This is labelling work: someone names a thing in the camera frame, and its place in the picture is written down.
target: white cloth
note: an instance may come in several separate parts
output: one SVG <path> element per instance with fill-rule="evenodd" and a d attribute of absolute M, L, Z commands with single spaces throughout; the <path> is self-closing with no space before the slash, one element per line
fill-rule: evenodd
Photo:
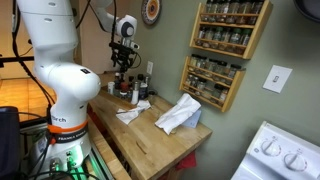
<path fill-rule="evenodd" d="M 128 125 L 132 120 L 138 117 L 142 111 L 149 109 L 150 107 L 151 106 L 149 101 L 140 100 L 136 108 L 131 109 L 129 111 L 119 109 L 116 116 L 118 119 L 120 119 L 122 122 Z"/>
<path fill-rule="evenodd" d="M 201 104 L 194 100 L 189 94 L 184 93 L 178 100 L 177 105 L 163 114 L 155 123 L 159 128 L 169 135 L 172 129 L 186 121 L 194 112 L 201 107 Z"/>

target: white stove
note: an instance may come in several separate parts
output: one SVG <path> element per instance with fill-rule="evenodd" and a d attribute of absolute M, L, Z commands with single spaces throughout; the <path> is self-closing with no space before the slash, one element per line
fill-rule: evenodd
<path fill-rule="evenodd" d="M 320 180 L 320 147 L 263 122 L 232 180 Z"/>

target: wall plate decoration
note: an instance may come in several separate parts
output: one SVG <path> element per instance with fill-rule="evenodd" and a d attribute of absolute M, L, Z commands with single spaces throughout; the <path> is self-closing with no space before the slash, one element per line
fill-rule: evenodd
<path fill-rule="evenodd" d="M 143 0 L 141 5 L 143 22 L 147 25 L 154 24 L 160 16 L 161 6 L 161 0 Z"/>

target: spice rack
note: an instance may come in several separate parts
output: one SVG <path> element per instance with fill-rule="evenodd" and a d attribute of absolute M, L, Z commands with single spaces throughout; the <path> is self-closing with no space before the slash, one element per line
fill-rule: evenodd
<path fill-rule="evenodd" d="M 198 7 L 198 12 L 196 15 L 196 20 L 193 26 L 193 31 L 192 31 L 192 37 L 190 40 L 190 47 L 193 48 L 198 48 L 206 51 L 211 51 L 211 52 L 216 52 L 216 53 L 221 53 L 229 56 L 235 56 L 239 57 L 242 59 L 251 59 L 253 56 L 253 53 L 258 45 L 259 39 L 262 35 L 262 32 L 267 24 L 268 18 L 271 14 L 272 11 L 272 4 L 270 0 L 265 0 L 264 4 L 261 8 L 261 11 L 259 14 L 230 14 L 230 13 L 203 13 L 205 12 L 205 5 L 200 3 Z M 225 16 L 247 16 L 247 17 L 258 17 L 257 22 L 255 25 L 237 25 L 237 24 L 227 24 L 227 23 L 218 23 L 218 22 L 202 22 L 201 21 L 201 16 L 219 16 L 219 15 L 225 15 Z M 208 40 L 208 39 L 199 39 L 198 34 L 199 34 L 199 28 L 201 26 L 221 26 L 221 27 L 231 27 L 231 28 L 241 28 L 241 29 L 252 29 L 251 37 L 250 40 L 247 44 L 247 46 L 239 45 L 239 44 L 232 44 L 232 43 L 225 43 L 221 41 L 214 41 L 214 40 Z M 207 43 L 219 43 L 219 44 L 224 44 L 226 46 L 234 46 L 234 47 L 240 47 L 242 49 L 245 49 L 243 54 L 237 54 L 234 52 L 228 52 L 228 51 L 223 51 L 219 49 L 212 49 L 212 48 L 205 48 L 202 46 L 196 45 L 196 41 L 202 41 L 202 42 L 207 42 Z"/>
<path fill-rule="evenodd" d="M 210 73 L 212 76 L 218 76 L 219 78 L 224 78 L 226 80 L 229 80 L 231 81 L 231 85 L 227 85 L 225 83 L 222 83 L 220 81 L 215 81 L 213 80 L 212 78 L 209 78 L 207 76 L 204 76 L 202 74 L 197 74 L 193 71 L 190 71 L 189 70 L 189 67 L 192 67 L 194 69 L 199 69 L 203 72 L 206 72 L 206 73 Z M 182 91 L 185 91 L 187 93 L 189 93 L 190 95 L 196 97 L 197 99 L 200 99 L 204 102 L 207 102 L 209 103 L 210 105 L 218 108 L 221 112 L 226 112 L 230 109 L 232 103 L 233 103 L 233 100 L 236 96 L 236 93 L 240 87 L 240 84 L 242 82 L 242 79 L 245 75 L 245 70 L 242 69 L 242 70 L 238 70 L 234 76 L 234 78 L 229 78 L 227 76 L 224 76 L 224 75 L 221 75 L 221 74 L 218 74 L 218 73 L 215 73 L 215 72 L 212 72 L 212 71 L 208 71 L 206 69 L 203 69 L 203 68 L 198 68 L 196 66 L 192 66 L 190 65 L 190 57 L 187 56 L 186 57 L 186 60 L 185 60 L 185 64 L 184 64 L 184 68 L 183 68 L 183 72 L 182 72 L 182 77 L 181 77 L 181 82 L 180 82 L 180 86 L 179 86 L 179 90 L 182 90 Z M 190 85 L 187 85 L 185 82 L 186 82 L 186 79 L 187 79 L 187 76 L 188 74 L 192 74 L 194 76 L 197 76 L 197 77 L 200 77 L 200 78 L 203 78 L 203 79 L 206 79 L 207 81 L 211 81 L 213 83 L 216 83 L 216 84 L 220 84 L 222 86 L 224 86 L 225 88 L 228 88 L 229 91 L 228 91 L 228 94 L 226 96 L 226 99 L 224 102 L 222 102 L 219 98 L 216 98 L 212 95 L 210 95 L 210 100 L 209 99 L 206 99 L 204 98 L 203 96 L 201 95 L 196 95 L 194 92 L 192 92 L 192 90 L 195 90 L 195 91 L 199 91 L 201 94 L 203 93 L 203 91 L 200 91 L 199 89 L 197 89 L 196 87 L 193 87 L 193 86 L 190 86 Z"/>

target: green wall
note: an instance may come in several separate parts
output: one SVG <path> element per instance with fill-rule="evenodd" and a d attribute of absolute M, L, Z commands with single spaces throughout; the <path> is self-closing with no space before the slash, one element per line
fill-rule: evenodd
<path fill-rule="evenodd" d="M 153 61 L 152 84 L 171 103 L 182 95 L 181 71 L 191 53 L 247 68 L 229 112 L 202 103 L 200 121 L 213 135 L 196 151 L 197 167 L 182 179 L 230 179 L 263 121 L 320 145 L 320 24 L 301 16 L 293 0 L 271 1 L 272 14 L 250 61 L 188 46 L 198 4 L 204 0 L 162 1 L 161 17 L 151 27 L 142 22 L 142 0 L 131 1 L 130 13 L 139 24 L 135 41 L 143 58 L 139 71 L 131 73 L 145 72 L 147 61 Z M 262 88 L 272 65 L 293 69 L 281 94 Z"/>

